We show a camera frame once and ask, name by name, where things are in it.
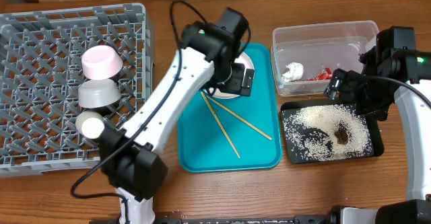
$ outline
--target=wooden table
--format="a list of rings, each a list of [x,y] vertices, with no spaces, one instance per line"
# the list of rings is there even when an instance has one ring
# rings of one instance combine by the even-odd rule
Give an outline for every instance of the wooden table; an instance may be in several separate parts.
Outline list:
[[[159,82],[174,56],[174,39],[168,21],[169,1],[134,1],[145,5],[156,25],[155,82]],[[112,2],[7,5],[5,12],[36,11],[101,5]],[[379,28],[413,26],[419,50],[431,51],[431,0],[192,0],[209,20],[216,21],[226,6],[241,11],[250,22],[251,42],[272,45],[278,27],[326,22],[373,20]],[[175,11],[179,25],[197,17],[185,7]],[[287,101],[320,96],[277,97]],[[381,157],[333,163],[292,165],[284,156],[271,170],[192,174],[181,168],[177,132],[173,130],[163,160],[170,170],[154,201],[156,212],[180,211],[184,218],[292,217],[326,213],[333,205],[379,208],[404,200],[407,160],[403,128],[396,106],[379,124],[385,153]],[[71,198],[72,183],[83,170],[46,173],[43,176],[0,179],[0,223],[87,223],[118,215],[115,198]],[[80,192],[112,191],[98,172]]]

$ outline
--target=cable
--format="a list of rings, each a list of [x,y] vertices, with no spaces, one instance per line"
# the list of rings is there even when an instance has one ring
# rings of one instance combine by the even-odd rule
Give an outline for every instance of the cable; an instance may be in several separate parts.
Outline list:
[[[250,29],[250,25],[247,25],[247,31],[248,31],[248,38],[247,38],[247,42],[245,43],[245,45],[238,51],[238,54],[236,55],[236,57],[239,57],[241,55],[241,53],[244,52],[245,48],[248,46],[248,44],[250,43],[250,39],[251,39],[251,29]]]
[[[388,78],[388,77],[381,77],[381,76],[361,75],[360,78],[367,79],[367,80],[373,80],[374,79],[374,80],[381,80],[381,81],[388,81],[388,82],[391,82],[391,83],[396,83],[396,84],[398,84],[400,86],[403,86],[403,87],[405,87],[407,89],[410,89],[419,98],[421,98],[425,102],[425,104],[428,105],[429,108],[431,108],[431,101],[423,93],[421,93],[419,90],[417,90],[415,87],[411,86],[410,84],[401,82],[401,81],[396,80],[396,79],[391,79],[391,78]]]
[[[172,31],[174,32],[174,37],[175,37],[175,42],[176,42],[176,47],[178,49],[178,69],[176,71],[176,75],[174,78],[174,81],[172,82],[172,84],[170,85],[168,91],[166,92],[166,94],[164,95],[164,97],[162,98],[162,100],[159,102],[159,104],[154,108],[153,112],[148,116],[148,118],[145,120],[145,122],[138,128],[138,130],[130,137],[129,140],[126,141],[125,144],[123,144],[121,147],[119,147],[117,150],[115,150],[113,153],[111,153],[111,155],[109,155],[107,158],[103,159],[102,161],[100,161],[97,165],[95,165],[92,169],[90,169],[87,173],[85,173],[82,177],[80,177],[71,187],[70,193],[73,197],[75,198],[82,198],[82,199],[88,199],[88,198],[98,198],[98,197],[105,197],[105,196],[115,196],[115,197],[119,197],[121,198],[122,202],[124,203],[125,206],[125,223],[129,224],[130,220],[129,220],[129,206],[127,204],[127,198],[125,196],[123,196],[122,194],[117,194],[117,193],[100,193],[100,194],[78,194],[76,193],[76,189],[77,187],[84,181],[86,180],[88,177],[90,177],[94,172],[96,172],[100,167],[102,167],[104,164],[106,164],[107,162],[109,162],[111,159],[113,159],[114,157],[116,157],[119,153],[121,153],[123,150],[129,148],[130,146],[132,146],[132,144],[134,143],[133,140],[135,140],[135,138],[137,136],[139,136],[139,134],[141,133],[141,131],[145,130],[146,126],[148,125],[148,123],[150,122],[150,120],[156,115],[156,113],[158,112],[158,110],[163,106],[163,103],[168,99],[170,93],[172,92],[172,90],[174,89],[176,82],[179,80],[180,78],[180,73],[181,73],[181,68],[183,65],[183,54],[181,52],[181,46],[180,46],[180,38],[178,36],[178,31],[176,29],[175,26],[175,21],[174,21],[174,5],[177,3],[182,3],[184,5],[186,5],[187,7],[189,7],[190,9],[192,9],[205,23],[207,23],[207,20],[190,4],[188,4],[185,1],[182,0],[174,0],[171,4],[170,4],[170,9],[169,9],[169,16],[170,16],[170,23],[172,25]]]

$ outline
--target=red candy wrapper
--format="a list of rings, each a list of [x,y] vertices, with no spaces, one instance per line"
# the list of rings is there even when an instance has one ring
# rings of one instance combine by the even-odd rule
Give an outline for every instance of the red candy wrapper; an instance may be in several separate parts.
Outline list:
[[[325,80],[325,79],[331,79],[332,78],[332,72],[329,68],[323,69],[322,73],[319,73],[317,77],[311,78],[311,79],[305,79],[303,81],[317,81],[317,80]]]

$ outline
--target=black tray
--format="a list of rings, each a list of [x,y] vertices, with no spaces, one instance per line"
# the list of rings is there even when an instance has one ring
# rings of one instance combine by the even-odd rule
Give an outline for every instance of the black tray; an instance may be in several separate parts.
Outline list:
[[[285,120],[284,114],[283,114],[284,110],[301,109],[301,108],[310,107],[310,106],[329,106],[329,105],[337,105],[337,104],[349,104],[349,103],[342,102],[341,100],[330,100],[330,99],[286,102],[280,108],[280,116],[281,116],[282,122],[284,122]],[[374,153],[372,155],[364,156],[364,157],[378,157],[383,154],[383,152],[385,151],[385,147],[383,146],[383,141],[380,135],[380,130],[378,129],[377,120],[369,116],[365,116],[365,120],[366,120],[368,130],[370,131],[370,140],[371,140],[371,145],[374,148]],[[286,142],[286,145],[287,145],[289,160],[293,164],[318,162],[317,160],[305,160],[305,159],[302,159],[299,155],[296,155],[297,152],[295,150],[292,151],[292,149],[294,149],[294,144],[288,138],[286,138],[285,132],[283,132],[283,136],[284,136],[284,141]]]

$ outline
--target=small bowl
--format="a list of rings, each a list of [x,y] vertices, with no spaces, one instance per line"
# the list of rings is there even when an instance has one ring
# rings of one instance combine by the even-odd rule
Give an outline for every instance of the small bowl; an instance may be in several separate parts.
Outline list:
[[[89,139],[100,137],[105,128],[103,117],[99,113],[89,110],[79,114],[75,126],[79,133]]]
[[[81,57],[84,75],[93,80],[115,77],[123,68],[123,60],[115,49],[107,45],[94,46]]]
[[[84,108],[100,108],[121,98],[120,90],[111,79],[90,80],[78,88],[78,104]]]

